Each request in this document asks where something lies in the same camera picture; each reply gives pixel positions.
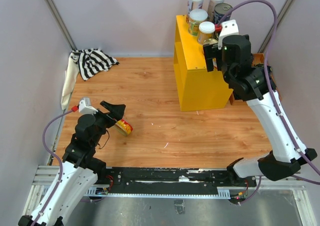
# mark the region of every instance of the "yellow shelf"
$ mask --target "yellow shelf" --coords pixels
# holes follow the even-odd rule
[[[173,66],[181,111],[225,107],[232,89],[221,72],[207,72],[202,45],[188,33],[185,16],[176,17]]]

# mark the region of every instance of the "towel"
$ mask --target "towel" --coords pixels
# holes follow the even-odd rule
[[[79,72],[86,81],[98,72],[107,72],[115,64],[118,65],[119,62],[100,49],[71,51],[62,89],[61,108],[63,110],[67,108]]]

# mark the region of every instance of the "wood grain surface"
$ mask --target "wood grain surface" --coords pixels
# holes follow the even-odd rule
[[[108,166],[224,168],[240,157],[271,150],[262,126],[247,105],[228,103],[223,109],[181,112],[173,58],[118,60],[119,65],[86,82],[79,75],[69,107],[85,96],[96,108],[101,108],[102,100],[126,104],[124,119],[133,126],[133,132],[125,137],[111,128],[106,146],[96,149],[95,157]],[[59,157],[79,117],[78,112],[66,117],[56,150]],[[101,145],[106,139],[102,137]]]

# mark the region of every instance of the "wall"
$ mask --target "wall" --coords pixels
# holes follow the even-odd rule
[[[320,155],[320,1],[295,0],[277,31],[269,63],[285,108],[298,136]],[[320,167],[320,158],[314,160]],[[320,181],[308,166],[303,175]],[[320,223],[320,187],[306,184]]]
[[[44,0],[0,0],[0,8],[0,224],[17,225],[46,162],[43,128],[62,112],[69,47]],[[49,144],[57,128],[49,129]]]
[[[237,5],[245,0],[225,0]],[[268,0],[279,12],[285,0]],[[170,55],[175,16],[185,14],[187,0],[54,0],[79,49],[102,48],[113,56]],[[208,8],[205,0],[203,8]],[[272,25],[265,5],[248,5],[233,13],[240,33],[250,34],[257,52]]]

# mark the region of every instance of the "black and white striped fabric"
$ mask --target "black and white striped fabric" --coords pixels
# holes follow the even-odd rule
[[[119,64],[116,58],[108,56],[100,49],[71,51],[70,57],[77,63],[81,77],[85,81],[98,72],[107,72],[112,65]]]

